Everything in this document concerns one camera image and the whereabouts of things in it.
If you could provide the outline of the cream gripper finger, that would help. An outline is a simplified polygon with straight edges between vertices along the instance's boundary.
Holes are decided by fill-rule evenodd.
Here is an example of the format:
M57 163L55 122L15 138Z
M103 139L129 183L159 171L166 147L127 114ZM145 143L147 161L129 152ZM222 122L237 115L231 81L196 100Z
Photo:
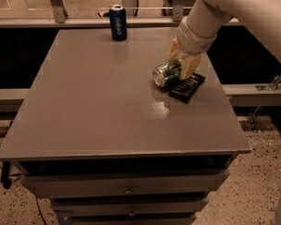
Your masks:
M184 54L180 55L179 59L181 60L180 80L183 81L188 79L200 65L201 56Z
M174 60L185 60L187 58L187 54L184 53L178 44L178 39L175 37L170 43L170 49L168 51L168 61Z

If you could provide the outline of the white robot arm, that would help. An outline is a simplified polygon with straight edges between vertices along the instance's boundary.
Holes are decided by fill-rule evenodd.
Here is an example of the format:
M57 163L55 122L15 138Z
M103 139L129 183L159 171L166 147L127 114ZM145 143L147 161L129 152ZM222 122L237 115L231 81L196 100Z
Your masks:
M171 43L168 60L179 57L200 56L209 50L215 41L216 34L220 27L231 19L237 19L246 29L279 61L281 62L281 0L196 0L186 18L180 22L177 35ZM244 185L236 188L251 188L249 194L265 191L269 185L278 185L274 178L270 180L258 180L250 175L243 175L240 178L247 178ZM219 208L212 207L211 212L216 212L210 223L205 225L259 225L257 216L261 214L260 209L245 208L249 205L248 200L241 205L241 211L247 212L236 215L233 204L228 206L219 205ZM281 194L274 208L271 225L281 225Z

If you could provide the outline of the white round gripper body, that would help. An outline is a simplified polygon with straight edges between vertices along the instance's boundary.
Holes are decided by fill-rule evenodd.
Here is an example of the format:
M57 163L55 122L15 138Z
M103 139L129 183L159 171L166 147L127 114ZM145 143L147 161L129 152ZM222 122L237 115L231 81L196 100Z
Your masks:
M188 26L186 18L180 22L176 37L180 50L191 55L207 52L216 39L216 36L200 37L196 35Z

